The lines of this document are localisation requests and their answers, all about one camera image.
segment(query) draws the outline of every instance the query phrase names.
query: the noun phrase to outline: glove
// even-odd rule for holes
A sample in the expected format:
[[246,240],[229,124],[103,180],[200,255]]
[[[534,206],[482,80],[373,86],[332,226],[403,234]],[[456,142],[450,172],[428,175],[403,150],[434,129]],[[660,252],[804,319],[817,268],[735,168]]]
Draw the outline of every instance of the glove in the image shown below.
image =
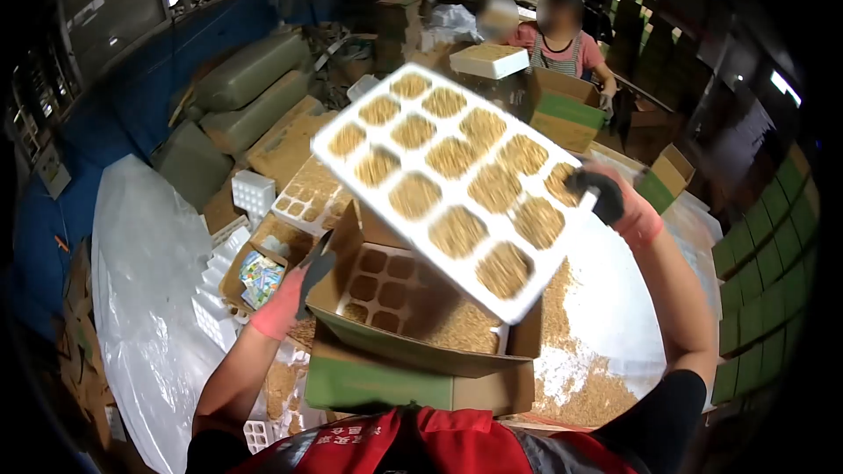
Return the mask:
[[298,267],[281,280],[281,285],[267,303],[249,318],[249,324],[254,329],[278,341],[287,337],[287,332],[296,323],[302,281],[307,270],[308,266]]
[[609,94],[600,94],[600,102],[597,108],[606,112],[606,121],[611,120],[612,116],[615,115],[615,110],[612,108],[612,97]]
[[594,213],[616,230],[632,252],[649,246],[664,228],[656,209],[610,166],[588,162],[565,180],[567,189],[582,194],[589,187],[600,190]]
[[304,299],[310,289],[334,267],[336,255],[332,251],[324,252],[332,232],[324,234],[299,266],[281,280],[281,285],[267,303],[249,318],[249,324],[254,329],[269,338],[282,341],[296,320],[307,316]]

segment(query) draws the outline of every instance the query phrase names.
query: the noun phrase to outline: blue wall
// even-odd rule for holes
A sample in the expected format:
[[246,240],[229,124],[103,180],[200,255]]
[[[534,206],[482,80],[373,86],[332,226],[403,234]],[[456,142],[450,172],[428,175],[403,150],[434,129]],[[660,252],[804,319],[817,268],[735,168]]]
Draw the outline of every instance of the blue wall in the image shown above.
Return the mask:
[[[276,0],[224,0],[153,37],[79,99],[61,126],[60,149],[72,180],[53,201],[33,175],[19,202],[10,305],[49,340],[50,315],[62,316],[61,288],[71,252],[92,232],[102,171],[126,154],[146,160],[169,136],[169,100],[196,68],[226,48],[251,43],[277,26]],[[334,20],[335,0],[282,0],[286,22]]]

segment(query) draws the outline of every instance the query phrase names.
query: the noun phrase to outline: white plastic bag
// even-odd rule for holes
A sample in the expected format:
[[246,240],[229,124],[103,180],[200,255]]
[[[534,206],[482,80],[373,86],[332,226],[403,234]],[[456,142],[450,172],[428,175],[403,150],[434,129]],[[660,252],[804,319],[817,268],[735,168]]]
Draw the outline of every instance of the white plastic bag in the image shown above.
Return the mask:
[[103,171],[91,247],[105,376],[146,464],[183,472],[193,412],[223,352],[191,297],[211,237],[193,207],[135,156]]
[[461,4],[437,5],[431,12],[430,25],[449,27],[460,32],[477,31],[475,16]]

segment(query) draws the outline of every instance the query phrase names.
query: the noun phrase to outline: window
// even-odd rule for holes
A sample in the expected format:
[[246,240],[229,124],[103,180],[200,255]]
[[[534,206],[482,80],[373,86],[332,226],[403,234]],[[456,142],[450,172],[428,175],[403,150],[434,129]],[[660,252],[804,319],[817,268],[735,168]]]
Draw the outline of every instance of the window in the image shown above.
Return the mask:
[[796,94],[796,91],[791,88],[790,85],[787,84],[787,81],[784,77],[779,75],[779,73],[773,70],[773,75],[770,76],[770,81],[775,85],[776,88],[783,94],[788,93],[793,97],[793,102],[796,103],[796,106],[799,107],[802,105],[802,98]]

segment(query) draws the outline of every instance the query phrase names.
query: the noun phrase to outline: green cardboard box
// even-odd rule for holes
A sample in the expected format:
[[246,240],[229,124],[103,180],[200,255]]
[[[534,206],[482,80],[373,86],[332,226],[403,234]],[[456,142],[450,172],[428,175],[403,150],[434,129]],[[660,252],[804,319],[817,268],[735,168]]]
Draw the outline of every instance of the green cardboard box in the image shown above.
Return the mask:
[[805,154],[795,144],[791,145],[785,161],[779,165],[779,170],[775,173],[775,178],[782,185],[787,201],[791,204],[799,196],[802,185],[810,172],[811,167],[805,159]]
[[738,275],[728,279],[720,286],[720,305],[723,316],[729,313],[738,313],[743,306],[743,294],[740,290],[740,278]]
[[775,232],[775,248],[779,252],[779,258],[782,260],[782,268],[786,271],[793,266],[793,263],[799,258],[802,253],[802,244],[799,241],[796,229],[793,227],[793,222],[790,218],[785,218],[779,229]]
[[[521,322],[509,327],[507,348],[504,354],[440,348],[338,315],[336,311],[340,300],[344,292],[349,289],[352,277],[356,276],[354,269],[358,258],[361,252],[367,249],[364,247],[364,242],[387,245],[395,241],[395,236],[389,227],[378,219],[364,218],[362,229],[359,224],[360,220],[352,203],[337,222],[330,240],[324,246],[325,252],[334,253],[336,263],[310,289],[305,300],[305,304],[316,318],[324,322],[342,342],[385,359],[404,363],[417,370],[475,378],[516,368],[520,364],[532,362],[539,356],[541,300],[536,302]],[[413,254],[407,251],[406,257],[412,258]],[[426,283],[426,288],[426,301],[412,302],[411,307],[430,306],[436,308],[436,311],[447,313],[448,308],[453,308],[458,304],[458,292],[445,281],[444,277],[432,279]]]
[[714,390],[711,393],[712,405],[732,401],[735,395],[735,383],[738,382],[738,364],[739,358],[736,357],[717,366],[717,373],[714,375]]
[[807,281],[803,262],[797,262],[782,281],[785,287],[785,318],[789,319],[802,310],[807,302]]
[[760,386],[761,358],[763,347],[755,344],[746,353],[738,357],[738,381],[735,383],[735,396],[750,393]]
[[785,360],[785,330],[781,329],[761,346],[760,384],[770,384],[782,371]]
[[770,216],[770,222],[772,222],[773,228],[778,226],[779,222],[787,215],[790,204],[787,203],[785,192],[782,190],[782,185],[779,184],[777,179],[773,178],[770,184],[767,185],[767,188],[764,189],[764,192],[761,193],[761,201],[764,202],[764,206],[767,209],[767,216]]
[[758,251],[755,259],[758,261],[758,270],[761,272],[761,283],[764,284],[766,290],[782,276],[782,261],[779,258],[778,249],[775,248],[775,242],[768,241],[764,248]]
[[819,192],[814,180],[808,179],[802,194],[793,202],[791,219],[800,242],[806,246],[814,237],[819,222]]
[[746,346],[761,336],[764,332],[761,323],[761,297],[755,297],[742,307],[738,314],[741,346]]
[[343,344],[317,321],[304,399],[320,410],[361,413],[357,406],[416,402],[442,410],[475,408],[496,416],[533,405],[533,363],[478,379],[415,370]]
[[729,245],[732,246],[732,254],[735,256],[735,264],[740,265],[746,262],[752,254],[755,246],[752,243],[752,236],[749,234],[749,227],[745,221],[740,221],[726,235],[729,238]]
[[758,262],[754,258],[738,271],[738,278],[740,278],[740,291],[743,295],[744,304],[748,304],[750,300],[764,291],[761,273],[758,271]]
[[587,81],[547,68],[530,75],[533,115],[530,126],[574,152],[585,152],[603,128],[606,112],[597,108],[600,93]]
[[684,191],[694,177],[695,168],[679,149],[669,144],[659,154],[650,171],[636,183],[638,194],[644,196],[660,214]]
[[738,315],[724,315],[720,321],[720,354],[725,355],[733,351],[739,344]]
[[770,333],[785,321],[785,281],[776,282],[761,296],[761,327]]
[[723,238],[711,248],[711,257],[714,258],[714,271],[717,277],[725,280],[735,267],[732,246],[729,245],[726,238]]
[[767,209],[762,200],[755,202],[743,219],[749,227],[752,243],[756,246],[764,243],[764,240],[773,232],[773,224],[770,222],[770,216],[767,216]]

